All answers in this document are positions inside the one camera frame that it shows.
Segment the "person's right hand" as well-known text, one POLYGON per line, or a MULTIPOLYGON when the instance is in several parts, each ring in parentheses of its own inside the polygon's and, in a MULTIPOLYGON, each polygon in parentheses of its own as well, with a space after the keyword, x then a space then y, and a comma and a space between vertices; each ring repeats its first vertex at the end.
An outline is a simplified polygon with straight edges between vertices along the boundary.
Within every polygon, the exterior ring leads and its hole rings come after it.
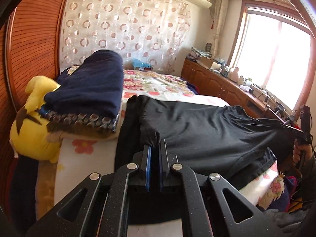
POLYGON ((293 144, 293 162, 298 163, 304 158, 304 165, 307 164, 313 157, 313 150, 310 144, 301 144, 298 140, 295 140, 293 144))

